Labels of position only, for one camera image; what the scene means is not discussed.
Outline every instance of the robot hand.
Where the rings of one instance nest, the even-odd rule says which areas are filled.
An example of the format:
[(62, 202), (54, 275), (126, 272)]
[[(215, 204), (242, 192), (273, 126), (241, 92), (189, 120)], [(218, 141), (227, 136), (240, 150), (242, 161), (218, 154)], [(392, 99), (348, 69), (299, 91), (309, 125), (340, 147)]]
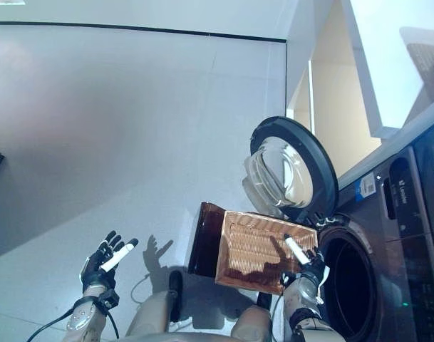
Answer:
[(319, 288), (324, 278), (324, 270), (326, 265), (324, 264), (324, 257), (318, 247), (314, 247), (315, 254), (309, 249), (306, 252), (310, 262), (302, 265), (301, 276), (310, 279), (314, 283), (316, 288)]
[(301, 265), (301, 273), (285, 271), (281, 274), (280, 282), (283, 286), (285, 286), (285, 288), (291, 285), (294, 280), (299, 279), (302, 276), (310, 279), (310, 281), (314, 283), (316, 289), (319, 288), (321, 282), (326, 276), (325, 273), (327, 272), (325, 272), (326, 265), (324, 263), (323, 254), (317, 247), (314, 247), (314, 251), (315, 254), (310, 249), (306, 252), (309, 262)]
[(125, 245), (121, 236), (116, 234), (111, 231), (96, 252), (86, 259), (80, 273), (82, 292), (96, 284), (104, 285), (107, 290), (115, 288), (114, 276), (118, 263), (138, 244), (137, 239), (131, 239)]

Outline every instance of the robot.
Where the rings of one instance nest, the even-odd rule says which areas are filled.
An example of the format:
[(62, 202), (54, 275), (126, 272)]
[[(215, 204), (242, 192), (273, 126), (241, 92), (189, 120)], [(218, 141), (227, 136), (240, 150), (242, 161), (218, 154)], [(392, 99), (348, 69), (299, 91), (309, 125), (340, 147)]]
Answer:
[[(96, 252), (86, 259), (81, 270), (83, 296), (62, 317), (37, 330), (27, 342), (52, 324), (71, 316), (62, 342), (90, 342), (100, 340), (106, 317), (112, 321), (115, 334), (118, 331), (109, 310), (118, 305), (115, 292), (115, 269), (120, 260), (136, 245), (136, 239), (127, 244), (112, 231), (99, 245)], [(317, 304), (318, 289), (324, 278), (323, 254), (315, 248), (307, 251), (309, 262), (302, 264), (300, 274), (284, 272), (284, 318), (293, 332), (291, 341), (342, 342), (344, 339), (325, 322)], [(258, 298), (257, 305), (246, 309), (231, 331), (231, 336), (210, 333), (168, 333), (169, 322), (178, 321), (182, 300), (182, 274), (170, 274), (169, 289), (150, 296), (138, 309), (120, 342), (267, 342), (271, 336), (270, 301), (266, 306)]]

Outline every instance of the black cable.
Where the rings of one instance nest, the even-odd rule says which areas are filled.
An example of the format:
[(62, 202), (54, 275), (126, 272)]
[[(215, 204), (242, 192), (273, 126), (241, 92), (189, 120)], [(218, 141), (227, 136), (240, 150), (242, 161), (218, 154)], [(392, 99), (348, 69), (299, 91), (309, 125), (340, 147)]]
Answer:
[(104, 314), (107, 314), (109, 316), (110, 322), (112, 323), (112, 326), (114, 327), (115, 336), (117, 336), (117, 339), (119, 339), (120, 336), (118, 335), (118, 329), (117, 329), (117, 326), (115, 324), (114, 318), (112, 317), (112, 315), (110, 314), (109, 310), (107, 310), (106, 307), (104, 307), (102, 305), (98, 305), (98, 302), (96, 301), (96, 299), (97, 299), (97, 297), (92, 297), (92, 296), (87, 296), (87, 297), (83, 297), (82, 299), (79, 299), (77, 302), (74, 303), (74, 306), (71, 309), (67, 310), (67, 312), (64, 313), (64, 315), (58, 317), (57, 319), (54, 319), (52, 322), (49, 322), (45, 326), (42, 326), (38, 330), (36, 330), (33, 333), (33, 335), (31, 335), (26, 342), (31, 342), (33, 340), (33, 338), (36, 337), (36, 335), (38, 335), (40, 332), (42, 332), (42, 330), (47, 329), (49, 326), (52, 326), (55, 323), (70, 316), (74, 312), (74, 309), (78, 305), (81, 305), (82, 303), (84, 303), (86, 301), (92, 301), (101, 310), (101, 312), (103, 312)]
[(58, 317), (57, 319), (54, 319), (52, 322), (47, 323), (45, 326), (40, 327), (38, 330), (36, 330), (33, 335), (30, 336), (30, 338), (26, 341), (26, 342), (31, 342), (33, 340), (33, 338), (36, 337), (36, 335), (38, 335), (40, 332), (42, 332), (42, 330), (47, 329), (49, 326), (54, 325), (55, 323), (65, 319), (66, 317), (70, 316), (74, 311), (74, 308), (71, 308), (69, 310), (67, 310), (67, 312), (64, 313), (64, 315)]
[(110, 314), (109, 311), (108, 311), (108, 316), (109, 316), (110, 321), (112, 322), (112, 326), (114, 327), (115, 336), (117, 336), (117, 339), (119, 339), (117, 326), (116, 326), (116, 324), (114, 322), (114, 318), (112, 317), (112, 315)]

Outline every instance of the washing machine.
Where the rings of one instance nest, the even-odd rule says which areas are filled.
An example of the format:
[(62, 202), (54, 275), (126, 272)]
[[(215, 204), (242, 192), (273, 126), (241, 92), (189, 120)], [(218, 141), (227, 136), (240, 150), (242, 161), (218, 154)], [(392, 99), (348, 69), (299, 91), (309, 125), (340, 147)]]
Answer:
[(258, 212), (314, 227), (324, 318), (347, 341), (434, 341), (434, 126), (341, 189), (319, 141), (284, 117), (253, 132)]

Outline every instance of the cable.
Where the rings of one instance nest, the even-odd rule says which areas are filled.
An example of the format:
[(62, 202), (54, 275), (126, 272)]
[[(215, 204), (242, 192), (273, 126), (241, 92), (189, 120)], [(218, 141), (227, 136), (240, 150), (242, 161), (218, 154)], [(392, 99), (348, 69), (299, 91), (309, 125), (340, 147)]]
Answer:
[(65, 312), (62, 316), (58, 317), (57, 319), (54, 319), (52, 322), (49, 322), (49, 323), (47, 323), (45, 326), (42, 326), (42, 327), (40, 327), (38, 330), (36, 330), (36, 331), (33, 333), (33, 335), (31, 335), (31, 336), (29, 337), (29, 339), (28, 339), (26, 342), (31, 342), (31, 341), (33, 340), (33, 338), (36, 337), (36, 335), (38, 335), (40, 332), (42, 332), (42, 330), (47, 329), (49, 326), (52, 326), (52, 325), (54, 325), (55, 323), (57, 323), (57, 322), (59, 322), (59, 321), (65, 319), (66, 317), (70, 316), (70, 315), (74, 312), (74, 309), (77, 307), (77, 305), (78, 305), (78, 304), (79, 304), (79, 305), (82, 304), (82, 303), (80, 303), (82, 300), (84, 300), (84, 301), (92, 301), (92, 302), (93, 302), (93, 303), (94, 303), (94, 304), (99, 308), (99, 310), (100, 310), (101, 312), (103, 312), (104, 314), (107, 314), (107, 315), (109, 316), (110, 322), (112, 323), (112, 326), (113, 326), (114, 331), (115, 331), (115, 336), (117, 336), (117, 339), (119, 339), (120, 336), (118, 335), (118, 329), (117, 329), (117, 326), (116, 326), (116, 324), (115, 324), (114, 318), (113, 318), (112, 315), (110, 314), (109, 310), (108, 310), (106, 307), (100, 305), (100, 304), (95, 300), (95, 298), (96, 298), (96, 297), (91, 298), (91, 296), (83, 297), (82, 299), (80, 299), (79, 301), (77, 301), (71, 309), (67, 310), (67, 312)]
[(74, 308), (71, 308), (69, 310), (67, 310), (67, 312), (64, 313), (64, 315), (58, 317), (57, 319), (54, 319), (52, 322), (47, 323), (45, 326), (40, 327), (38, 330), (36, 330), (33, 335), (30, 336), (30, 338), (26, 341), (26, 342), (31, 342), (33, 340), (33, 338), (36, 337), (36, 335), (38, 335), (40, 332), (42, 332), (42, 330), (47, 329), (49, 326), (54, 325), (55, 323), (65, 319), (66, 317), (70, 316), (74, 311)]
[(135, 298), (134, 298), (134, 290), (136, 290), (136, 287), (138, 287), (138, 285), (140, 284), (140, 283), (142, 283), (144, 280), (146, 280), (148, 277), (149, 277), (149, 273), (147, 273), (145, 276), (144, 276), (144, 279), (141, 279), (141, 280), (139, 280), (138, 281), (138, 283), (136, 284), (136, 285), (134, 285), (134, 287), (131, 289), (131, 293), (130, 293), (130, 296), (131, 296), (131, 300), (132, 301), (134, 301), (136, 304), (142, 304), (142, 302), (141, 301), (137, 301)]
[(108, 316), (109, 316), (110, 321), (112, 322), (112, 326), (114, 327), (115, 336), (117, 336), (117, 339), (119, 339), (120, 336), (118, 335), (118, 329), (117, 329), (117, 326), (116, 326), (116, 324), (115, 324), (115, 322), (114, 322), (114, 318), (112, 317), (112, 315), (110, 314), (109, 311), (108, 311)]

